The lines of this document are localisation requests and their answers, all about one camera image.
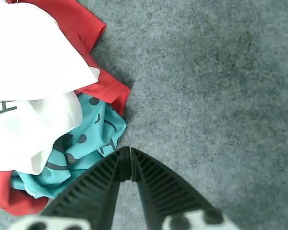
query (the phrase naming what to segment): teal fabric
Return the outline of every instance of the teal fabric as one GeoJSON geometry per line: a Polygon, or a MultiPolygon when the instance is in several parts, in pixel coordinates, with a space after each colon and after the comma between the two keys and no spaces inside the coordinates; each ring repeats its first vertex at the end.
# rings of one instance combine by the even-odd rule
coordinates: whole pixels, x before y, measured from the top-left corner
{"type": "Polygon", "coordinates": [[[82,124],[59,138],[40,175],[13,172],[11,187],[35,198],[55,198],[75,178],[112,153],[126,129],[125,121],[112,107],[94,97],[80,94],[82,124]]]}

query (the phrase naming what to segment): fabric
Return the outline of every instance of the fabric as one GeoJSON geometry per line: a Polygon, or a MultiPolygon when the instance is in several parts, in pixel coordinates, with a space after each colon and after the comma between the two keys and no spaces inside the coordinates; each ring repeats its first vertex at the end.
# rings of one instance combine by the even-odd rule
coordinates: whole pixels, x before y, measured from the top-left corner
{"type": "MultiPolygon", "coordinates": [[[[16,0],[7,0],[7,2],[15,3],[16,0]]],[[[48,12],[57,21],[64,35],[87,64],[98,68],[90,56],[90,51],[106,27],[103,22],[75,0],[27,0],[26,2],[48,12]]],[[[121,115],[130,89],[114,79],[109,73],[100,69],[99,82],[82,88],[79,92],[85,92],[110,103],[121,115]]],[[[11,174],[12,172],[0,172],[0,184],[8,185],[11,174]]],[[[45,199],[38,199],[34,203],[32,197],[25,194],[24,191],[8,190],[8,186],[0,190],[0,207],[14,215],[30,214],[31,207],[41,209],[46,203],[39,203],[40,200],[45,201],[45,199]]]]}
{"type": "Polygon", "coordinates": [[[125,121],[104,101],[79,95],[82,124],[58,139],[40,175],[13,173],[11,187],[35,198],[55,198],[75,178],[112,153],[126,129],[125,121]]]}
{"type": "Polygon", "coordinates": [[[48,198],[34,199],[26,192],[10,188],[12,172],[0,172],[0,208],[12,215],[36,214],[47,204],[48,198]]]}
{"type": "Polygon", "coordinates": [[[0,0],[0,100],[38,100],[97,81],[48,13],[0,0]]]}
{"type": "Polygon", "coordinates": [[[40,174],[54,142],[81,123],[82,109],[74,92],[0,102],[0,171],[40,174]]]}
{"type": "Polygon", "coordinates": [[[90,55],[106,25],[76,0],[19,0],[19,2],[32,3],[48,12],[87,64],[100,69],[98,83],[83,87],[77,92],[89,94],[111,104],[122,115],[130,89],[99,68],[90,55]]]}

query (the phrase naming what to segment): white fabric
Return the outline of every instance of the white fabric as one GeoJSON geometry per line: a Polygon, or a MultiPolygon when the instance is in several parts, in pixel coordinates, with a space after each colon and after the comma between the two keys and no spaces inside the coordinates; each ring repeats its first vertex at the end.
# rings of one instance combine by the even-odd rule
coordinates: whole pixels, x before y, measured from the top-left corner
{"type": "Polygon", "coordinates": [[[0,111],[0,171],[40,174],[54,142],[82,122],[74,92],[36,101],[0,102],[0,111]]]}
{"type": "Polygon", "coordinates": [[[30,3],[0,0],[0,100],[38,100],[96,83],[56,21],[30,3]]]}

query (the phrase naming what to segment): floor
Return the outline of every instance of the floor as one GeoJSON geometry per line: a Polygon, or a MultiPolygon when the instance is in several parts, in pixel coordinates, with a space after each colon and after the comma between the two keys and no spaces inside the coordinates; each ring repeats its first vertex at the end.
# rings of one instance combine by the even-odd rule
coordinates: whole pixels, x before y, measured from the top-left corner
{"type": "MultiPolygon", "coordinates": [[[[92,53],[132,87],[120,146],[157,158],[245,230],[288,230],[288,0],[81,0],[92,53]]],[[[121,187],[114,230],[144,230],[121,187]]],[[[0,230],[17,220],[0,210],[0,230]]]]}

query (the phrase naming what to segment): red shirt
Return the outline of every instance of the red shirt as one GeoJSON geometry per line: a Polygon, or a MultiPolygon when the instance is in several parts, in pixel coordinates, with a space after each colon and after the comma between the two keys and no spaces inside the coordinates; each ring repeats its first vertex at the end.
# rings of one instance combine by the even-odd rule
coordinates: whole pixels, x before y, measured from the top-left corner
{"type": "MultiPolygon", "coordinates": [[[[48,12],[59,24],[70,43],[87,64],[99,68],[90,52],[106,25],[76,0],[19,0],[32,3],[48,12]]],[[[108,102],[122,115],[130,89],[100,69],[99,82],[77,90],[108,102]]],[[[10,188],[12,172],[0,172],[0,208],[13,215],[35,214],[48,199],[34,199],[25,191],[10,188]]]]}

